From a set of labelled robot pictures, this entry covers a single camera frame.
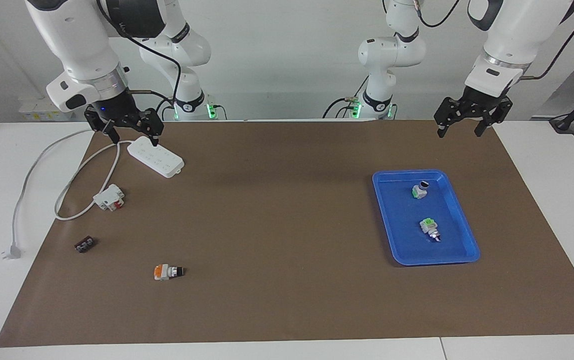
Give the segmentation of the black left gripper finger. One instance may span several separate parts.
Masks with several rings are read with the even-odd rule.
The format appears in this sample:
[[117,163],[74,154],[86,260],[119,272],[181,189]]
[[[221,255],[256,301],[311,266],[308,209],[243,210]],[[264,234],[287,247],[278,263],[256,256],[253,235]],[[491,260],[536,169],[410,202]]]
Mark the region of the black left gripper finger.
[[438,137],[442,139],[445,137],[449,126],[462,121],[465,118],[466,110],[467,101],[445,97],[434,114],[434,120],[438,126]]
[[480,110],[481,120],[475,127],[474,134],[481,137],[487,128],[502,123],[512,107],[513,102],[509,98],[501,98],[497,105],[483,107]]

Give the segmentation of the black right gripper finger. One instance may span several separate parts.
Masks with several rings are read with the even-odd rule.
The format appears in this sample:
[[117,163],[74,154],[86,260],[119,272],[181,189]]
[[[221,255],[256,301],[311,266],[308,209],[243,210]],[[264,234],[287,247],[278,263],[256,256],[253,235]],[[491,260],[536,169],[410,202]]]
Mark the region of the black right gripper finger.
[[114,128],[112,120],[103,120],[95,110],[85,110],[85,119],[93,132],[107,136],[113,144],[119,144],[120,136]]
[[165,125],[155,109],[146,109],[138,112],[134,130],[147,137],[153,147],[159,145],[159,137],[162,135],[164,128]]

